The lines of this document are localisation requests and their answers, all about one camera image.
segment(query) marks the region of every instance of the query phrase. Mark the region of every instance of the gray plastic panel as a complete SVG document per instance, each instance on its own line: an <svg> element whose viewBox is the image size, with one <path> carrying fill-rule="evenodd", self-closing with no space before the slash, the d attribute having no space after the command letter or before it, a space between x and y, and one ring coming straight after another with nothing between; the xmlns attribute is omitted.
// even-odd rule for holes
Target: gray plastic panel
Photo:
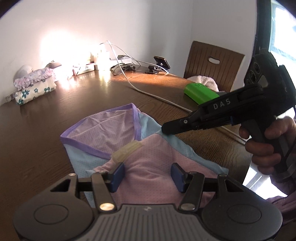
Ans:
<svg viewBox="0 0 296 241"><path fill-rule="evenodd" d="M123 205L102 214L77 241L218 241L208 234L194 215L182 214L171 204Z"/></svg>

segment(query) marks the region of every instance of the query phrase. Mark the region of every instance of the green box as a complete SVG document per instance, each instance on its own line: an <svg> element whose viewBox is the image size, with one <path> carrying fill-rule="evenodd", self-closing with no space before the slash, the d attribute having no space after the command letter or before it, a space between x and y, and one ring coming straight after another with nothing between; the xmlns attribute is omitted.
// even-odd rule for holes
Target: green box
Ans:
<svg viewBox="0 0 296 241"><path fill-rule="evenodd" d="M190 83L185 86L184 93L198 104L219 97L219 95L201 83Z"/></svg>

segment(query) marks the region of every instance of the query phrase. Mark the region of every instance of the finger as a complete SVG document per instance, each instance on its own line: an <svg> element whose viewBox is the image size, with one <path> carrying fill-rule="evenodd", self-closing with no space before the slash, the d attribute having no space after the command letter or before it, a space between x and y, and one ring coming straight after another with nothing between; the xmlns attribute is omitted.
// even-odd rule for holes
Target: finger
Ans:
<svg viewBox="0 0 296 241"><path fill-rule="evenodd" d="M281 155L274 153L270 156L253 156L252 162L261 167L272 167L281 161Z"/></svg>
<svg viewBox="0 0 296 241"><path fill-rule="evenodd" d="M250 137L249 132L243 127L239 128L239 135L241 138L244 138L244 139L248 139Z"/></svg>
<svg viewBox="0 0 296 241"><path fill-rule="evenodd" d="M246 142L245 148L247 152L250 152L256 156L269 156L274 152L274 147L267 143L259 143L250 139Z"/></svg>
<svg viewBox="0 0 296 241"><path fill-rule="evenodd" d="M284 117L283 119L275 120L270 127L265 130L265 136L267 139L279 138L284 133L289 133L293 137L296 135L296 125L292 118L289 116Z"/></svg>
<svg viewBox="0 0 296 241"><path fill-rule="evenodd" d="M274 172L274 167L258 167L258 170L264 175L270 175Z"/></svg>

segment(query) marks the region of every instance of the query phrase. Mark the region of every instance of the camera lens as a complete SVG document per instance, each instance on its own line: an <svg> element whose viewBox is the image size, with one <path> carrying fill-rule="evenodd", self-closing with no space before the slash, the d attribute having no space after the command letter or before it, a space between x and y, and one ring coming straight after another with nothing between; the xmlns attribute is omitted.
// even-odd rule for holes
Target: camera lens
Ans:
<svg viewBox="0 0 296 241"><path fill-rule="evenodd" d="M250 76L250 82L256 83L256 75L254 74L254 72L252 70L250 70L249 76Z"/></svg>
<svg viewBox="0 0 296 241"><path fill-rule="evenodd" d="M257 74L260 73L259 65L258 65L256 62L254 63L254 70L255 70L255 72L256 72Z"/></svg>

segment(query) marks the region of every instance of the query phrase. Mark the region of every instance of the wooden table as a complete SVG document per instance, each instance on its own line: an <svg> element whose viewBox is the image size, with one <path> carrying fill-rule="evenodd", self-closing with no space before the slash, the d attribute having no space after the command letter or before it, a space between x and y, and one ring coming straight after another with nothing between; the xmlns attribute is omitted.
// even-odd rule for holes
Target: wooden table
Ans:
<svg viewBox="0 0 296 241"><path fill-rule="evenodd" d="M197 104L183 94L189 81L174 75L127 73L141 90L191 110ZM23 106L15 101L0 107L0 239L18 240L12 226L15 209L50 184L73 172L59 136L82 118L134 103L159 124L187 113L130 88L123 75L92 71L56 82L57 89ZM221 129L189 131L178 137L205 159L229 168L242 182L251 156L241 141Z"/></svg>

